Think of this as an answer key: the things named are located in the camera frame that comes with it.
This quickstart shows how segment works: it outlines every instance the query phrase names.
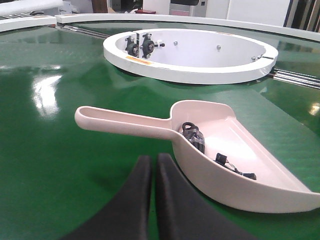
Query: black rubber gripper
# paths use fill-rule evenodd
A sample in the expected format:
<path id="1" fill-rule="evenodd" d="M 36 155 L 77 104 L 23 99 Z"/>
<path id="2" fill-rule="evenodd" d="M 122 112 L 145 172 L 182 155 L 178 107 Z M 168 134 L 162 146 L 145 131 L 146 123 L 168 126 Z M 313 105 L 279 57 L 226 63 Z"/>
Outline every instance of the black rubber gripper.
<path id="1" fill-rule="evenodd" d="M 112 200 L 61 240 L 147 240 L 151 161 L 149 156 L 140 156 Z"/>

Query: green conveyor belt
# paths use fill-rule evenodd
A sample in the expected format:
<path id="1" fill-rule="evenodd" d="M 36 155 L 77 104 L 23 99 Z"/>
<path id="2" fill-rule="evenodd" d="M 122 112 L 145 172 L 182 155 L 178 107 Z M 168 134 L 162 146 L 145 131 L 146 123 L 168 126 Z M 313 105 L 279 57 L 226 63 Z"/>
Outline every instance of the green conveyor belt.
<path id="1" fill-rule="evenodd" d="M 320 77 L 319 42 L 177 22 L 74 25 L 107 34 L 188 28 L 243 35 L 276 45 L 277 68 Z M 173 155 L 169 141 L 79 128 L 74 113 L 82 105 L 168 118 L 180 100 L 228 104 L 282 164 L 320 192 L 319 90 L 268 77 L 229 85 L 160 81 L 114 67 L 102 44 L 103 39 L 50 27 L 0 33 L 0 239 L 59 239 L 115 195 L 139 155 L 151 155 L 153 163 L 160 152 Z M 152 188 L 150 240 L 158 239 L 154 194 Z M 261 240 L 319 240 L 320 209 L 252 213 L 203 197 Z"/>

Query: silver metal rod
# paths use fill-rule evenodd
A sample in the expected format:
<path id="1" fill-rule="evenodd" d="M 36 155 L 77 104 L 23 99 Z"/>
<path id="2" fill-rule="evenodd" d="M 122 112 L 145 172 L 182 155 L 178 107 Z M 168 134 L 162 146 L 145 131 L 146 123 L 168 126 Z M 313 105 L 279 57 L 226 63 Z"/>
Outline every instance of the silver metal rod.
<path id="1" fill-rule="evenodd" d="M 320 90 L 320 79 L 316 76 L 276 68 L 267 76 L 278 81 Z"/>
<path id="2" fill-rule="evenodd" d="M 290 84 L 294 84 L 294 85 L 298 85 L 298 86 L 309 87 L 309 88 L 319 89 L 320 90 L 320 86 L 319 85 L 307 84 L 307 83 L 304 83 L 304 82 L 294 81 L 294 80 L 290 80 L 290 79 L 287 79 L 287 78 L 282 78 L 282 77 L 279 77 L 279 76 L 274 76 L 273 79 L 281 81 L 281 82 L 285 82 L 285 83 L 290 83 Z"/>
<path id="3" fill-rule="evenodd" d="M 91 31 L 91 30 L 87 30 L 87 29 L 83 29 L 83 28 L 75 27 L 75 26 L 69 26 L 69 25 L 55 26 L 55 28 L 62 30 L 62 31 L 66 31 L 66 32 L 89 35 L 89 36 L 92 36 L 95 38 L 100 38 L 100 39 L 106 39 L 106 38 L 110 37 L 110 35 L 107 35 L 107 34 L 104 34 L 101 32 Z"/>
<path id="4" fill-rule="evenodd" d="M 275 68 L 274 71 L 276 71 L 276 72 L 280 71 L 280 72 L 285 72 L 285 73 L 294 74 L 294 75 L 298 75 L 298 76 L 305 76 L 305 77 L 309 77 L 309 78 L 312 78 L 312 79 L 317 79 L 316 76 L 307 75 L 307 74 L 300 73 L 300 72 L 287 71 L 287 70 L 282 70 L 282 69 L 278 69 L 278 68 Z"/>
<path id="5" fill-rule="evenodd" d="M 310 79 L 305 79 L 305 78 L 300 78 L 300 77 L 296 77 L 296 76 L 291 76 L 291 75 L 285 75 L 282 73 L 277 72 L 275 74 L 276 76 L 282 77 L 282 78 L 287 78 L 293 81 L 299 81 L 299 82 L 304 82 L 307 84 L 317 84 L 320 86 L 320 81 L 316 81 L 316 80 L 310 80 Z"/>

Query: orange sticker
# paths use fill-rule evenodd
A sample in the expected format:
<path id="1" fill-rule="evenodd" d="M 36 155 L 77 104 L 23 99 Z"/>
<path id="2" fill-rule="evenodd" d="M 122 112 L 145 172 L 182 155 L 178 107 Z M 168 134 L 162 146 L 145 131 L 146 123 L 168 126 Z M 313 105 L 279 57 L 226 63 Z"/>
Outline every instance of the orange sticker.
<path id="1" fill-rule="evenodd" d="M 143 60 L 143 59 L 140 59 L 140 58 L 136 58 L 134 56 L 126 56 L 125 58 L 133 60 L 133 61 L 136 61 L 136 62 L 141 63 L 141 64 L 146 64 L 146 65 L 152 64 L 151 61 L 147 61 L 147 60 Z"/>

